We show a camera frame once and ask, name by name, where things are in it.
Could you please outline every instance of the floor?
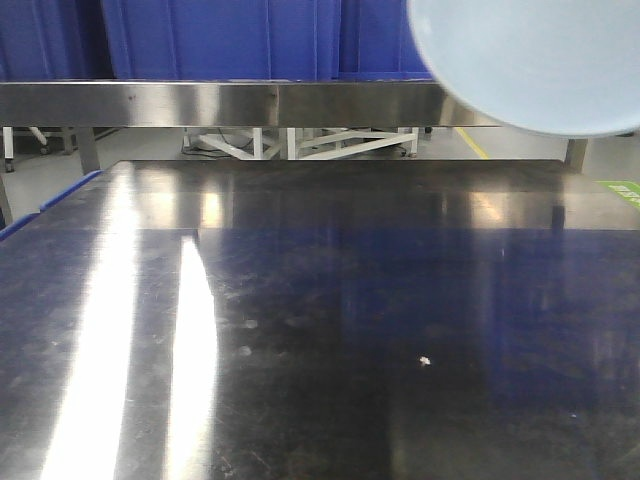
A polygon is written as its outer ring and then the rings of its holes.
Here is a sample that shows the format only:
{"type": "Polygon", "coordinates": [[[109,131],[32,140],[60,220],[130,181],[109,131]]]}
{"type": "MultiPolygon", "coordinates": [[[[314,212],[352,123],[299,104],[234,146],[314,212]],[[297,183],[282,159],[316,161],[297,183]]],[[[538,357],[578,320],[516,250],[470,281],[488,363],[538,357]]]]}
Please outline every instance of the floor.
{"type": "MultiPolygon", "coordinates": [[[[34,139],[16,142],[16,171],[2,174],[14,218],[38,206],[82,176],[78,153],[41,156],[34,139]]],[[[118,160],[206,158],[181,153],[179,128],[123,129],[98,141],[102,168],[118,160]]],[[[435,128],[420,139],[421,159],[562,159],[566,140],[531,135],[509,127],[435,128]]],[[[360,158],[402,158],[403,150],[389,147],[360,158]]],[[[640,181],[640,135],[592,140],[584,173],[594,180],[640,181]]]]}

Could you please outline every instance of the white round object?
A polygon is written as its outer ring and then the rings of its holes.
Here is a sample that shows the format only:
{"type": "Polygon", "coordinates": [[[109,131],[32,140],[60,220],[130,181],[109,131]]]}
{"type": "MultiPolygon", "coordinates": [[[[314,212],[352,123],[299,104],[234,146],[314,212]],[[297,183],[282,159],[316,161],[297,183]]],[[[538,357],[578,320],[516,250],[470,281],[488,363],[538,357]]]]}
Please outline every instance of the white round object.
{"type": "Polygon", "coordinates": [[[640,127],[637,0],[408,0],[422,59],[460,101],[563,137],[640,127]]]}

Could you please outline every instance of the stainless steel shelf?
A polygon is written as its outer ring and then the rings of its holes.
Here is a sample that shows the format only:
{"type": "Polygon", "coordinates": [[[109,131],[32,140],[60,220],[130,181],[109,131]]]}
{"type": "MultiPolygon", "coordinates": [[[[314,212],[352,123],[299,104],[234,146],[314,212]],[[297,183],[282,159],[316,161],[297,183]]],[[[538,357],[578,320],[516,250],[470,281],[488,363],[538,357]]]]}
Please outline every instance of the stainless steel shelf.
{"type": "Polygon", "coordinates": [[[0,83],[0,124],[320,128],[495,122],[435,82],[96,81],[0,83]]]}

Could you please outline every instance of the blue bin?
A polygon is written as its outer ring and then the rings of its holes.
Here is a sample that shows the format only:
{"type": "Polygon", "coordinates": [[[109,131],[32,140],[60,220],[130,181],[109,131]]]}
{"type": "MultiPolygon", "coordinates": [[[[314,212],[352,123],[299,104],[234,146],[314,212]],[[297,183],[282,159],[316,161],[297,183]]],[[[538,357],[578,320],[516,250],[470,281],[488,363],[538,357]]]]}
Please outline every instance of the blue bin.
{"type": "Polygon", "coordinates": [[[0,81],[111,77],[100,0],[0,1],[0,81]]]}
{"type": "Polygon", "coordinates": [[[406,0],[342,1],[340,78],[432,78],[416,50],[406,0]]]}
{"type": "Polygon", "coordinates": [[[341,0],[102,0],[121,79],[336,78],[341,0]]]}

